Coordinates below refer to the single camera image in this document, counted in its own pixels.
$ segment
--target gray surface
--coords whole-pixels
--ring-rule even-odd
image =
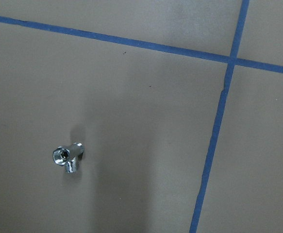
[[[241,0],[0,0],[0,16],[229,55]]]
[[[283,0],[251,0],[239,58],[283,66]]]
[[[198,232],[283,232],[282,74],[235,68]]]
[[[0,23],[0,233],[187,232],[225,69]]]

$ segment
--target metal fitting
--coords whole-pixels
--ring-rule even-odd
[[[59,166],[65,166],[67,173],[76,172],[79,168],[79,158],[84,152],[81,143],[73,143],[71,146],[60,146],[53,152],[53,160]]]

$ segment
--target blue line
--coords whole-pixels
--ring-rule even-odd
[[[62,33],[62,34],[68,34],[68,35],[74,35],[74,36],[80,36],[85,38],[91,38],[101,41],[108,41],[112,43],[122,44],[122,45],[128,45],[128,46],[134,46],[149,50],[156,50],[156,51],[162,51],[162,52],[168,52],[183,56],[189,56],[189,57],[196,57],[216,62],[223,62],[227,63],[229,57],[224,55],[218,55],[208,52],[202,52],[202,51],[196,51],[196,50],[189,50],[189,49],[183,49],[173,46],[167,46],[167,45],[160,45],[155,44],[151,42],[146,41],[140,41],[140,40],[133,40],[133,39],[127,39],[123,37],[118,36],[112,36],[112,35],[105,35],[100,33],[93,33],[93,32],[86,32],[81,31],[73,28],[65,28],[65,27],[59,27],[49,24],[43,24],[43,23],[37,23],[37,22],[30,22],[30,21],[22,21],[18,19],[12,19],[8,17],[1,17],[0,16],[0,22],[1,23],[7,23],[7,24],[14,24],[14,25],[20,25],[24,27],[29,28],[35,28],[40,30],[45,30],[49,32],[56,32],[56,33]]]
[[[236,63],[236,57],[239,50],[239,45],[245,25],[247,10],[249,6],[249,0],[243,0],[240,8],[240,13],[238,17],[237,27],[234,34],[233,44],[231,48],[230,58],[227,65],[227,70],[224,77],[224,88],[221,92],[219,104],[217,108],[216,118],[213,126],[213,132],[210,139],[208,152],[205,160],[204,170],[201,178],[200,191],[196,199],[196,204],[193,212],[192,222],[190,226],[190,233],[196,233],[199,220],[200,213],[204,202],[204,197],[206,193],[207,183],[209,180],[210,170],[213,163],[213,158],[216,150],[216,144],[218,141],[219,131],[222,123],[223,113],[225,109],[226,100],[228,97],[230,84],[233,76],[233,71]]]
[[[236,65],[243,66],[243,67],[251,67],[255,69],[263,69],[263,70],[268,70],[268,71],[273,71],[273,72],[283,74],[283,66],[278,66],[278,65],[273,65],[273,64],[263,63],[263,62],[255,62],[255,61],[238,58],[236,60]]]

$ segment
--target threaded end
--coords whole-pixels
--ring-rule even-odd
[[[65,164],[65,170],[67,173],[76,172],[79,169],[79,162],[77,159],[73,159]]]

